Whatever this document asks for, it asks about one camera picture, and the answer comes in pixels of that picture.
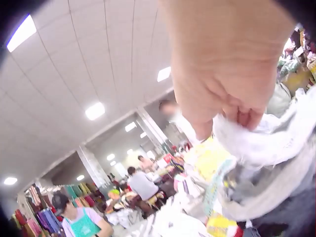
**pink top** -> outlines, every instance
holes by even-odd
[[[145,170],[145,169],[148,169],[150,168],[154,163],[148,159],[148,158],[144,158],[144,161],[141,161],[140,162],[140,167]]]
[[[68,220],[71,224],[77,222],[80,218],[84,216],[83,209],[85,209],[87,216],[93,221],[94,224],[97,224],[100,220],[102,220],[102,217],[99,216],[99,214],[93,210],[90,207],[77,207],[78,215],[77,218],[74,220]],[[70,224],[66,221],[66,219],[63,219],[62,225],[63,229],[65,231],[66,237],[77,237],[75,236],[74,232],[71,229]]]

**hand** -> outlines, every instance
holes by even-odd
[[[273,1],[160,0],[172,45],[176,100],[198,139],[212,118],[254,129],[274,92],[276,66],[294,29]]]

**gray fabric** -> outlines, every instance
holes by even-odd
[[[251,183],[251,179],[241,180],[242,176],[238,176],[238,172],[230,171],[226,177],[231,178],[228,181],[233,183],[235,188],[220,189],[218,198],[223,212],[228,213],[234,220],[245,221],[272,211],[291,194],[312,187],[311,177],[315,174],[315,168],[312,166],[315,167],[315,158],[316,135],[313,134],[296,157],[276,165],[271,172],[263,172],[264,175],[260,177],[257,185]]]

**dark hair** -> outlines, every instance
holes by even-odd
[[[121,188],[122,191],[124,191],[125,189],[128,189],[127,183],[121,184],[120,188]]]
[[[174,102],[170,101],[170,100],[161,100],[160,104],[159,104],[159,111],[161,111],[165,105],[170,105],[170,104],[173,104],[173,103]]]
[[[129,175],[132,175],[136,172],[136,169],[133,166],[128,167],[127,172]]]

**woman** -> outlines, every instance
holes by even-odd
[[[55,193],[52,204],[56,215],[64,217],[62,226],[66,237],[110,237],[112,227],[92,208],[74,207],[68,197]]]

